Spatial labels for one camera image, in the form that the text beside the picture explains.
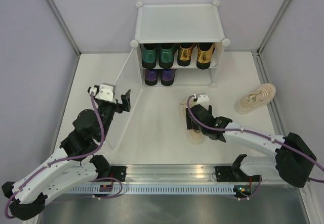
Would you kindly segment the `beige sneaker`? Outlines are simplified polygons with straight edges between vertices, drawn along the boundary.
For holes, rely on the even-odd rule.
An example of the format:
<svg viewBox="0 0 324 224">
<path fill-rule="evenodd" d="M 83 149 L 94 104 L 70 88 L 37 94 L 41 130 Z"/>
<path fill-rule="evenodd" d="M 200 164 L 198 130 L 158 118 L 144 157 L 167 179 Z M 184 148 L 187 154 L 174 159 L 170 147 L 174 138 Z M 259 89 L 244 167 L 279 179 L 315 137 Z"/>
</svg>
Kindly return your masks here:
<svg viewBox="0 0 324 224">
<path fill-rule="evenodd" d="M 186 108 L 188 108 L 187 99 L 188 97 L 185 97 L 180 103 L 179 106 L 180 118 L 184 122 L 186 137 L 188 138 L 189 142 L 194 145 L 199 145 L 204 141 L 205 135 L 202 133 L 201 129 L 194 121 L 193 121 L 194 129 L 187 130 L 186 128 Z"/>
<path fill-rule="evenodd" d="M 253 92 L 239 99 L 234 104 L 234 108 L 240 114 L 248 114 L 269 104 L 274 99 L 275 94 L 276 88 L 273 84 L 262 84 Z"/>
</svg>

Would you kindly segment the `white cabinet door panel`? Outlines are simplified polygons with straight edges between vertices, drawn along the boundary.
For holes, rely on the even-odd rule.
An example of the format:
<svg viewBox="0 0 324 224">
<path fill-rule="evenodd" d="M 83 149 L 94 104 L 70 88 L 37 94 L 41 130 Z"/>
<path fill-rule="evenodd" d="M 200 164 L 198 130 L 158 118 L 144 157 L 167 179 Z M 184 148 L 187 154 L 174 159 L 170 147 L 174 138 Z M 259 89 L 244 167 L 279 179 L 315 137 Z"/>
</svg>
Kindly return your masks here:
<svg viewBox="0 0 324 224">
<path fill-rule="evenodd" d="M 142 91 L 142 77 L 137 51 L 133 49 L 117 77 L 115 98 L 122 113 L 115 113 L 106 142 L 114 149 L 123 139 L 128 123 Z"/>
</svg>

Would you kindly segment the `purple loafer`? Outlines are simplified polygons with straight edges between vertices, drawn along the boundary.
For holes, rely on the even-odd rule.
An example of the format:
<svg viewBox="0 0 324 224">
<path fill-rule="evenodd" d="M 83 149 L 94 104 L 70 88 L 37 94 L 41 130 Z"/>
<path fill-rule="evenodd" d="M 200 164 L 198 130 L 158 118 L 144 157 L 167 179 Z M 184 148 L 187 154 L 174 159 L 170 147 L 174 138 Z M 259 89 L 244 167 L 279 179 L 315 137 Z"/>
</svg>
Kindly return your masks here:
<svg viewBox="0 0 324 224">
<path fill-rule="evenodd" d="M 175 79 L 175 69 L 163 69 L 161 71 L 160 81 L 163 86 L 171 86 Z"/>
<path fill-rule="evenodd" d="M 158 82 L 158 70 L 156 69 L 146 69 L 144 82 L 148 86 L 154 86 Z"/>
</svg>

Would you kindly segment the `beige sneaker front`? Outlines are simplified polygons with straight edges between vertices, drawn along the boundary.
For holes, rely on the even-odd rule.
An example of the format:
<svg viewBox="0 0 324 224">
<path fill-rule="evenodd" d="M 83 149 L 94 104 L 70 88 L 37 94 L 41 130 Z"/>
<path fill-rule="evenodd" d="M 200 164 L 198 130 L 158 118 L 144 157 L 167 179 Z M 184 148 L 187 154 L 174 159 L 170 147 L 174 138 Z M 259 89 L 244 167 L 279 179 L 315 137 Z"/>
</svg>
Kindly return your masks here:
<svg viewBox="0 0 324 224">
<path fill-rule="evenodd" d="M 234 108 L 240 114 L 248 114 L 269 104 L 274 99 L 275 94 L 276 88 L 273 84 L 262 84 L 253 92 L 239 99 L 234 104 Z"/>
</svg>

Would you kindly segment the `green loafer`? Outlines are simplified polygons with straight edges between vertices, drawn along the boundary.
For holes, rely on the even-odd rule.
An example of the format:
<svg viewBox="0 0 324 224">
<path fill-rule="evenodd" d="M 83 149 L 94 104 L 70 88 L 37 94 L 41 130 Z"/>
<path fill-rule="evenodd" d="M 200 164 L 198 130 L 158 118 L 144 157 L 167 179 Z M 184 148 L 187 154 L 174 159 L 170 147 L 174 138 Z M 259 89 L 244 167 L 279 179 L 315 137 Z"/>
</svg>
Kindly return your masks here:
<svg viewBox="0 0 324 224">
<path fill-rule="evenodd" d="M 170 69 L 173 66 L 176 50 L 176 43 L 161 43 L 159 45 L 159 66 L 162 69 Z"/>
<path fill-rule="evenodd" d="M 157 61 L 158 44 L 141 44 L 141 62 L 145 69 L 154 69 Z"/>
</svg>

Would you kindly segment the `gold pointed shoe front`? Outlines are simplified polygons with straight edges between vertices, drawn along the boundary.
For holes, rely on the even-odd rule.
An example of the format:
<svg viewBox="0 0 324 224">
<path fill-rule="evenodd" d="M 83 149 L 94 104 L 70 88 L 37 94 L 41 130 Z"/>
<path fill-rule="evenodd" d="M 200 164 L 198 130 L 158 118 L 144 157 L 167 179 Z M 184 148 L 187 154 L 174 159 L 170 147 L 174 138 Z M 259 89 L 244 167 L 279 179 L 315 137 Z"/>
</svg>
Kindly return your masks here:
<svg viewBox="0 0 324 224">
<path fill-rule="evenodd" d="M 201 42 L 197 44 L 196 66 L 198 69 L 205 70 L 210 67 L 215 46 L 214 42 Z"/>
</svg>

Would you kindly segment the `gold pointed shoe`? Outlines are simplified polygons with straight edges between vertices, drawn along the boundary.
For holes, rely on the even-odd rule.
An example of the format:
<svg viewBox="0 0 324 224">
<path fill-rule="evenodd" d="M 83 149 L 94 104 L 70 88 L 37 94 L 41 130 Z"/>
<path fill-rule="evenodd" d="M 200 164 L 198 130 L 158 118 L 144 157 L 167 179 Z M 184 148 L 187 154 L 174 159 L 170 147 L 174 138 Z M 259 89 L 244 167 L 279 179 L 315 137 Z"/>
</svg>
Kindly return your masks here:
<svg viewBox="0 0 324 224">
<path fill-rule="evenodd" d="M 197 44 L 196 66 L 198 69 L 205 70 L 210 67 L 215 46 L 214 42 L 201 42 Z"/>
<path fill-rule="evenodd" d="M 190 65 L 192 52 L 195 46 L 196 43 L 193 42 L 178 44 L 177 63 L 179 66 L 186 67 Z"/>
</svg>

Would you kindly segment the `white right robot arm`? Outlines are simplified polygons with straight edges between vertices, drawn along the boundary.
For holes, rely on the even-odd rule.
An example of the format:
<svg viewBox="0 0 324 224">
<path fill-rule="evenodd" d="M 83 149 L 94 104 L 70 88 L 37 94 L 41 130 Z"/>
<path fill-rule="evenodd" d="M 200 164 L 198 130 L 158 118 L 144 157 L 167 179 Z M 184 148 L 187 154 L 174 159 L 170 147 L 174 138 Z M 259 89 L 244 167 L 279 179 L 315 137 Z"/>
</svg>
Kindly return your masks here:
<svg viewBox="0 0 324 224">
<path fill-rule="evenodd" d="M 267 135 L 233 122 L 226 117 L 214 117 L 212 109 L 200 104 L 186 109 L 188 129 L 200 129 L 211 140 L 237 144 L 259 153 L 262 157 L 240 154 L 231 166 L 231 175 L 237 181 L 248 176 L 281 178 L 286 183 L 302 188 L 317 161 L 316 156 L 295 133 L 287 136 Z"/>
</svg>

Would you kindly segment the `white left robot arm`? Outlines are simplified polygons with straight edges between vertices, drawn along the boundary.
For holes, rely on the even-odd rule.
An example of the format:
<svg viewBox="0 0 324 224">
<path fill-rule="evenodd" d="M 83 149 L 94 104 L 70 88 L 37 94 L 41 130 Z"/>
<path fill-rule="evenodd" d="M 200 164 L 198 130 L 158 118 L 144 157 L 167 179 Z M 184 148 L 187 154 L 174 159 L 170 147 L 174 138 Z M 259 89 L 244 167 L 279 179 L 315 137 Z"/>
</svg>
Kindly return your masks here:
<svg viewBox="0 0 324 224">
<path fill-rule="evenodd" d="M 130 95 L 114 99 L 113 91 L 89 89 L 92 109 L 81 111 L 72 123 L 73 131 L 60 147 L 28 176 L 17 182 L 6 182 L 2 192 L 7 197 L 5 216 L 8 219 L 29 220 L 60 195 L 84 182 L 122 181 L 114 176 L 111 165 L 97 152 L 102 148 L 115 113 L 129 112 Z"/>
</svg>

